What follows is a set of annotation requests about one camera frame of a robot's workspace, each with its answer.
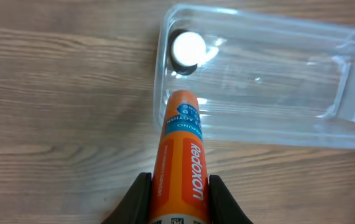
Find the plastic box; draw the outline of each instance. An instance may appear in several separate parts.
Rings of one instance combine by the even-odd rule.
[[[199,33],[203,63],[170,65],[168,36]],[[161,27],[154,121],[175,90],[198,96],[204,138],[355,149],[355,29],[234,9],[179,4]]]

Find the redoxon tube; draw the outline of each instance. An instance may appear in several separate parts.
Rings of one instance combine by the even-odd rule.
[[[198,101],[185,90],[168,100],[152,179],[149,224],[166,223],[211,223]]]

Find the red label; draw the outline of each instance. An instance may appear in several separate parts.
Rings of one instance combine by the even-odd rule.
[[[164,141],[158,148],[155,163],[154,177],[152,179],[152,200],[155,207],[162,206],[169,200],[170,177],[172,176],[173,139]]]
[[[183,139],[182,199],[200,210],[208,204],[205,152],[202,143],[190,138]]]

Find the wooden table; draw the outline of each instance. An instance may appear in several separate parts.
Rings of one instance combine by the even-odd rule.
[[[355,26],[350,0],[198,0]],[[160,21],[176,1],[0,0],[0,223],[99,223],[154,167]],[[355,150],[206,141],[255,223],[355,223]]]

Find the white bottle cap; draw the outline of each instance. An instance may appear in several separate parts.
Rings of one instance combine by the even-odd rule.
[[[206,54],[206,44],[196,32],[184,32],[172,44],[172,57],[181,66],[198,64]]]

